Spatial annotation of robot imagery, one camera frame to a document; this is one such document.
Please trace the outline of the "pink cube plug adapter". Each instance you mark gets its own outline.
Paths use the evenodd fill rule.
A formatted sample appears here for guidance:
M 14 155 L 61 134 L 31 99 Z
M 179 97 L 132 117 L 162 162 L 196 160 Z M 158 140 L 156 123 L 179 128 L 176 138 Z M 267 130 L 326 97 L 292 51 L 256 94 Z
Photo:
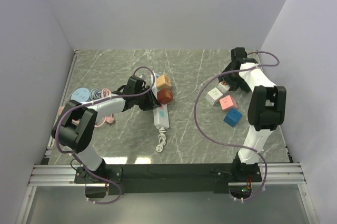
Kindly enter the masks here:
M 237 103 L 234 98 L 230 95 L 227 95 L 219 100 L 221 108 L 223 111 L 229 111 L 231 109 L 237 109 Z

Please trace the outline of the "white power strip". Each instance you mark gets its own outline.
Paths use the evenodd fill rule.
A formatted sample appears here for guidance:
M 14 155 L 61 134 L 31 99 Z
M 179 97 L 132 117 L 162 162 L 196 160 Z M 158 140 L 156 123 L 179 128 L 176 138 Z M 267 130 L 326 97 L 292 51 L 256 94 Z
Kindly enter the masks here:
M 154 79 L 157 79 L 160 77 L 159 74 L 154 72 L 154 77 L 151 76 L 151 81 L 155 82 Z M 157 98 L 157 93 L 158 93 L 159 89 L 156 87 L 156 83 L 154 83 L 153 87 L 152 87 L 152 92 L 155 95 L 155 97 Z M 169 122 L 169 112 L 168 112 L 168 108 L 167 108 L 167 104 L 161 104 L 160 107 L 158 108 L 154 108 L 153 109 L 153 115 L 154 115 L 154 125 L 157 128 L 164 128 L 164 129 L 168 129 L 170 127 L 170 122 Z

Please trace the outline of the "tan cube plug adapter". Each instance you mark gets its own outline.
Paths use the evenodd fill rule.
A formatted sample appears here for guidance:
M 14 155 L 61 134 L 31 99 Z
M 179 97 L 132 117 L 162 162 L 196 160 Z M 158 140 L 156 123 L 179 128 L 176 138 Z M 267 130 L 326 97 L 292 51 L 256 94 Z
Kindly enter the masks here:
M 169 76 L 163 74 L 156 78 L 156 87 L 159 90 L 169 89 L 172 87 L 172 82 Z

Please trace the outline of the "blue cube plug adapter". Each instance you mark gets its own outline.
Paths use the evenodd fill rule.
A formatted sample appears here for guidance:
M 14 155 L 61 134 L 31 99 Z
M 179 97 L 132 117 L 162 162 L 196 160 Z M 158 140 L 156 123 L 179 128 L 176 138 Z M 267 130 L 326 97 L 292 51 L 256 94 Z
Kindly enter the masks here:
M 242 117 L 242 113 L 237 109 L 232 108 L 228 111 L 227 115 L 224 118 L 224 122 L 231 127 L 235 127 Z

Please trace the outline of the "pink power strip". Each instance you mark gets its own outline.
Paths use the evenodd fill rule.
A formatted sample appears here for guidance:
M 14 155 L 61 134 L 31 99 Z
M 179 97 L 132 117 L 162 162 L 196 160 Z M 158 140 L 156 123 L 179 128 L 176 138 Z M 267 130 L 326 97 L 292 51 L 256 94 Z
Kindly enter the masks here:
M 64 106 L 60 106 L 59 109 L 58 109 L 58 115 L 61 115 L 63 110 L 64 110 Z

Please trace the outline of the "white patterned cube adapter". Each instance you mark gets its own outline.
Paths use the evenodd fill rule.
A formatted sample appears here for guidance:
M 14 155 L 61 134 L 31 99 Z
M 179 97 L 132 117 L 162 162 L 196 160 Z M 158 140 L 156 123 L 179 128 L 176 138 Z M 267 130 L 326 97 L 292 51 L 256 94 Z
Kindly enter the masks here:
M 225 81 L 219 82 L 217 85 L 217 89 L 223 94 L 226 94 L 230 88 L 231 87 Z

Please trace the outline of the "brown cube plug adapter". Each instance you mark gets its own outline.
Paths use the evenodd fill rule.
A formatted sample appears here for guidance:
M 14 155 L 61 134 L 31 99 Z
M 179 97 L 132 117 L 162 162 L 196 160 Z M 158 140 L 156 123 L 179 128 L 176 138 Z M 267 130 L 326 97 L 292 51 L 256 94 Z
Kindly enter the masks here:
M 170 89 L 161 89 L 157 92 L 157 100 L 161 104 L 168 104 L 173 101 L 173 92 Z

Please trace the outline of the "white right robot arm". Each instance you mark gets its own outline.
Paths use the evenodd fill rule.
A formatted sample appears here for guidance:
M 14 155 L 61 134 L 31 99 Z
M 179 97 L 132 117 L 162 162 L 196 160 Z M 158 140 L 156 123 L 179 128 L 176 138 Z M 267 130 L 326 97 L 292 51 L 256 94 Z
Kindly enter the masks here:
M 247 112 L 249 131 L 245 142 L 236 154 L 231 175 L 243 181 L 253 174 L 268 137 L 281 125 L 285 117 L 286 88 L 277 86 L 261 70 L 254 58 L 249 58 L 243 47 L 231 50 L 231 62 L 218 77 L 222 93 L 242 89 L 252 92 Z

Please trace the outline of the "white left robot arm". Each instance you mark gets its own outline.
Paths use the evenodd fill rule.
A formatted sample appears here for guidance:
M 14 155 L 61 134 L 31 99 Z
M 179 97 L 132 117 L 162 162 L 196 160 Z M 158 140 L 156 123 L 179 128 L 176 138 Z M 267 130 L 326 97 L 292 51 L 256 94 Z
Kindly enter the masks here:
M 97 121 L 135 105 L 142 111 L 158 108 L 160 103 L 152 91 L 155 80 L 152 74 L 151 85 L 147 85 L 132 75 L 127 84 L 106 97 L 86 103 L 68 101 L 51 133 L 59 152 L 73 155 L 87 168 L 86 176 L 92 182 L 101 182 L 105 178 L 105 161 L 91 144 Z

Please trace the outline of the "plain white cube adapter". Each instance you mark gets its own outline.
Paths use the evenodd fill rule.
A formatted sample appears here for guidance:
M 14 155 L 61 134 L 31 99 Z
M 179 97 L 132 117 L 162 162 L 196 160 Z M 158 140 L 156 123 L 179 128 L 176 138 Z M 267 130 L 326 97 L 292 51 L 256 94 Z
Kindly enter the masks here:
M 212 88 L 206 94 L 206 100 L 210 105 L 214 106 L 223 97 L 223 93 L 216 87 Z

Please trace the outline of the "light blue round socket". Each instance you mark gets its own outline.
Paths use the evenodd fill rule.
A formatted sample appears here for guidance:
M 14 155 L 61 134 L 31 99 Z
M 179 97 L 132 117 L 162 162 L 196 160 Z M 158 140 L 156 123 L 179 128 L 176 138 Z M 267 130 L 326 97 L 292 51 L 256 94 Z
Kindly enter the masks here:
M 71 95 L 71 100 L 75 100 L 80 103 L 90 101 L 90 90 L 85 87 L 76 89 Z

